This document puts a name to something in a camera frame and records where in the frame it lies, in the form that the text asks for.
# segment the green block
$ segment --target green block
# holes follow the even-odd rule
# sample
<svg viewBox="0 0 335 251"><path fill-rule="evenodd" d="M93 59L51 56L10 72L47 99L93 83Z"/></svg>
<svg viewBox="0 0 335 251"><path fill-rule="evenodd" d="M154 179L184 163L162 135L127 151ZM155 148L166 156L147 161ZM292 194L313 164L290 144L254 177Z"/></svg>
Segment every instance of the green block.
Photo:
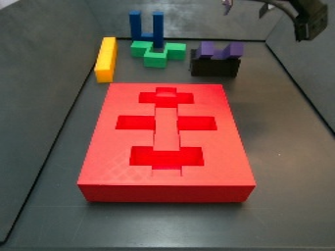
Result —
<svg viewBox="0 0 335 251"><path fill-rule="evenodd" d="M147 41L133 41L130 44L130 56L141 58L146 50L150 50L153 42Z"/></svg>
<svg viewBox="0 0 335 251"><path fill-rule="evenodd" d="M166 43L166 58L172 60L184 60L185 58L185 44L184 43Z"/></svg>
<svg viewBox="0 0 335 251"><path fill-rule="evenodd" d="M151 52L146 50L143 54L143 66L153 68L165 68L168 62L168 51L163 52Z"/></svg>

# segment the blue block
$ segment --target blue block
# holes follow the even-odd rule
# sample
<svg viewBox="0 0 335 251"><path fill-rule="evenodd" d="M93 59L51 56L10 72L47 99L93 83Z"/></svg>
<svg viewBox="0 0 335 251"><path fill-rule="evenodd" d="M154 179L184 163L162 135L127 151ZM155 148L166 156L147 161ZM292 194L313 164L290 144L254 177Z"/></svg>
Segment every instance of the blue block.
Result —
<svg viewBox="0 0 335 251"><path fill-rule="evenodd" d="M163 47L163 13L153 12L153 47Z"/></svg>
<svg viewBox="0 0 335 251"><path fill-rule="evenodd" d="M141 41L149 41L149 42L151 42L153 41L153 34L142 32L141 33Z"/></svg>
<svg viewBox="0 0 335 251"><path fill-rule="evenodd" d="M154 48L163 47L163 13L153 12L153 32L141 32L141 12L129 12L130 38L133 41L151 41Z"/></svg>
<svg viewBox="0 0 335 251"><path fill-rule="evenodd" d="M129 23L130 23L130 38L131 40L141 39L141 12L129 12Z"/></svg>

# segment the red shape sorter box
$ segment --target red shape sorter box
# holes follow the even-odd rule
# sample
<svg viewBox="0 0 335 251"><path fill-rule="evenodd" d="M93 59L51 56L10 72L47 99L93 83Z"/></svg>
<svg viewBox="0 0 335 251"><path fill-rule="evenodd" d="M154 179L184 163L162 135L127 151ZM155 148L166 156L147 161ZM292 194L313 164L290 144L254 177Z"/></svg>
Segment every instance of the red shape sorter box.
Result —
<svg viewBox="0 0 335 251"><path fill-rule="evenodd" d="M77 185L87 201L244 201L254 180L221 85L113 83Z"/></svg>

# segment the black block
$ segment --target black block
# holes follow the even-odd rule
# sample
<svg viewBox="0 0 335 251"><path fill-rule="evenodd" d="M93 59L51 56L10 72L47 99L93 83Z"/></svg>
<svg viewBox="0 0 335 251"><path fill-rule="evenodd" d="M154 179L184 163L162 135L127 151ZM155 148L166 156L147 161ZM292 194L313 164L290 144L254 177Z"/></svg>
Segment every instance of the black block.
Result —
<svg viewBox="0 0 335 251"><path fill-rule="evenodd" d="M190 50L189 70L193 76L236 77L240 59L210 60L196 59L196 50Z"/></svg>

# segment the toy block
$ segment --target toy block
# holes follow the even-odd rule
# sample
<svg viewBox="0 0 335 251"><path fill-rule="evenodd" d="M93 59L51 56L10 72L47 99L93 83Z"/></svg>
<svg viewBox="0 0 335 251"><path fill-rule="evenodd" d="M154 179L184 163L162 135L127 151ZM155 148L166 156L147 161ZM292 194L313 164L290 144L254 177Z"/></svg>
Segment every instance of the toy block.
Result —
<svg viewBox="0 0 335 251"><path fill-rule="evenodd" d="M151 50L153 42L147 41L133 41L130 44L130 56L143 57L145 51Z"/></svg>
<svg viewBox="0 0 335 251"><path fill-rule="evenodd" d="M202 60L196 58L196 50L190 50L189 70L193 76L236 77L240 59Z"/></svg>
<svg viewBox="0 0 335 251"><path fill-rule="evenodd" d="M237 59L242 56L242 43L232 42L222 50L221 59Z"/></svg>
<svg viewBox="0 0 335 251"><path fill-rule="evenodd" d="M154 48L163 47L163 13L153 12L153 32L141 32L141 12L129 12L130 37L137 41L151 41Z"/></svg>
<svg viewBox="0 0 335 251"><path fill-rule="evenodd" d="M141 12L129 12L129 23L130 23L130 38L131 40L141 40Z"/></svg>
<svg viewBox="0 0 335 251"><path fill-rule="evenodd" d="M197 59L210 59L214 53L214 42L201 41L200 46L196 49L196 58Z"/></svg>
<svg viewBox="0 0 335 251"><path fill-rule="evenodd" d="M94 66L97 82L111 82L115 63L117 43L114 37L103 37Z"/></svg>
<svg viewBox="0 0 335 251"><path fill-rule="evenodd" d="M165 68L168 62L168 51L151 52L146 50L143 54L143 66L153 68Z"/></svg>
<svg viewBox="0 0 335 251"><path fill-rule="evenodd" d="M210 59L222 60L222 50L214 50L214 53Z"/></svg>
<svg viewBox="0 0 335 251"><path fill-rule="evenodd" d="M185 44L184 43L166 43L166 58L172 60L182 60L185 58Z"/></svg>
<svg viewBox="0 0 335 251"><path fill-rule="evenodd" d="M153 12L153 47L163 47L163 13Z"/></svg>
<svg viewBox="0 0 335 251"><path fill-rule="evenodd" d="M242 202L254 180L222 86L110 85L77 185L91 202Z"/></svg>

